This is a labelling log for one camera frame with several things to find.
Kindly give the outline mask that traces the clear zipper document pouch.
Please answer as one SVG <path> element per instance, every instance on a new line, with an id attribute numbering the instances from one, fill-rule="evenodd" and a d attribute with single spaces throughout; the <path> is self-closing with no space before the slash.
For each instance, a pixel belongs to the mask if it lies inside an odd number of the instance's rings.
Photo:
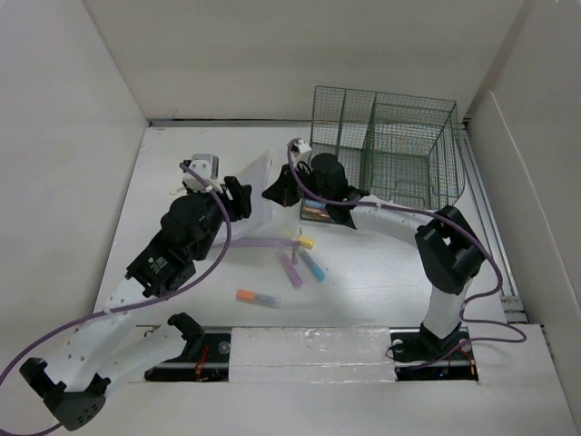
<path id="1" fill-rule="evenodd" d="M 267 189 L 269 178 L 272 172 L 273 159 L 270 152 L 259 154 L 257 158 L 248 163 L 234 177 L 241 184 L 250 184 L 251 194 L 251 216 L 248 219 L 231 222 L 231 247 L 269 247 L 283 248 L 297 244 L 299 237 L 298 222 L 277 212 L 273 209 L 274 203 L 261 197 L 262 192 Z M 204 180 L 195 172 L 187 170 L 201 183 Z M 192 192 L 183 189 L 187 193 L 207 194 L 210 186 L 201 192 Z"/>

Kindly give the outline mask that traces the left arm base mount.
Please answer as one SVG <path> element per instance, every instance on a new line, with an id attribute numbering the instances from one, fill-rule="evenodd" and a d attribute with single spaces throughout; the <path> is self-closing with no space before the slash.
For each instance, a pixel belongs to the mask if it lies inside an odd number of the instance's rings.
<path id="1" fill-rule="evenodd" d="M 185 340 L 182 353 L 144 373 L 148 382 L 226 382 L 229 380 L 231 328 L 204 329 L 185 312 L 174 314 L 168 323 Z"/>

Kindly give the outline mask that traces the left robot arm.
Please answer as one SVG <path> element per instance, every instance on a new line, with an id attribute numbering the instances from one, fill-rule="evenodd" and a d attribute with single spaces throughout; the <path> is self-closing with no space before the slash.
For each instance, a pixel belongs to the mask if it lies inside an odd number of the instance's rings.
<path id="1" fill-rule="evenodd" d="M 175 295 L 195 275 L 195 262 L 206 258 L 221 227 L 250 217 L 251 191 L 227 176 L 218 189 L 174 200 L 160 231 L 103 305 L 102 316 L 82 322 L 59 351 L 22 364 L 20 374 L 61 426 L 76 431 L 94 419 L 121 380 L 200 354 L 205 331 L 185 312 L 170 316 L 136 344 L 119 346 L 156 302 Z"/>

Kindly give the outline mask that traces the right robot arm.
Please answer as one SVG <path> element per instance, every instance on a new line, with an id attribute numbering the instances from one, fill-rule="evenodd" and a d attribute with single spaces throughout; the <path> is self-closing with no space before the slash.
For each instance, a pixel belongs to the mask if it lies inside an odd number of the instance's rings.
<path id="1" fill-rule="evenodd" d="M 394 211 L 392 203 L 350 185 L 333 154 L 318 154 L 309 164 L 298 163 L 294 170 L 284 164 L 262 197 L 283 207 L 291 207 L 301 198 L 320 197 L 334 223 L 416 247 L 432 290 L 418 341 L 411 347 L 427 360 L 441 357 L 458 342 L 459 313 L 484 262 L 482 252 L 472 243 L 476 235 L 459 209 L 447 205 L 428 222 L 417 212 Z"/>

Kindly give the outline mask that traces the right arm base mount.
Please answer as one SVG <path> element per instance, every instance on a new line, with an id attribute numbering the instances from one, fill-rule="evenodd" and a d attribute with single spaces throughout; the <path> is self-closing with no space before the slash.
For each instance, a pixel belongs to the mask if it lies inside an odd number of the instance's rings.
<path id="1" fill-rule="evenodd" d="M 470 345 L 452 352 L 468 340 L 468 329 L 460 327 L 450 339 L 430 338 L 420 328 L 389 330 L 385 356 L 394 362 L 397 382 L 478 381 L 478 369 Z"/>

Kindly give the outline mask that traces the blue capped highlighter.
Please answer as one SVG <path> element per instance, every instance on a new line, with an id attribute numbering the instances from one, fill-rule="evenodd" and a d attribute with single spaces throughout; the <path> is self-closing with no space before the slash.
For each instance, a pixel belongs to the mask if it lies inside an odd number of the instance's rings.
<path id="1" fill-rule="evenodd" d="M 320 209 L 324 209 L 326 207 L 325 204 L 323 203 L 319 203 L 319 202 L 314 202 L 311 200 L 305 200 L 304 204 L 308 207 L 313 207 L 313 208 L 320 208 Z"/>

